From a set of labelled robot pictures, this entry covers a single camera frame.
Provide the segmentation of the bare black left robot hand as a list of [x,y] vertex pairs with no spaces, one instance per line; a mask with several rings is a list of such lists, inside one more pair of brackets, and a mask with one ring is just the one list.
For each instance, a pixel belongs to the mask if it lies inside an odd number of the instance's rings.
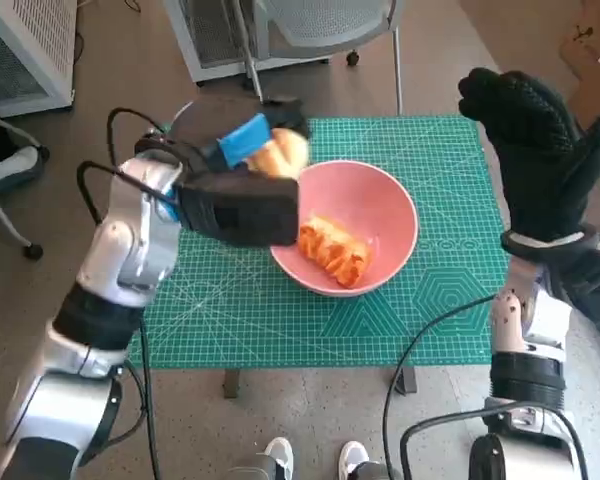
[[308,120],[292,97],[210,97],[193,105],[193,132],[230,169],[296,178],[309,163]]

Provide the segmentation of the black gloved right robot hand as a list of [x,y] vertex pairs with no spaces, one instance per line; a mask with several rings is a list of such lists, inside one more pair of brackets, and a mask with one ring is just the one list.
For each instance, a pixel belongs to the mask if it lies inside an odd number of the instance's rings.
[[474,68],[458,89],[460,113],[497,154],[511,230],[542,242],[579,232],[600,177],[600,116],[581,129],[557,93],[521,71]]

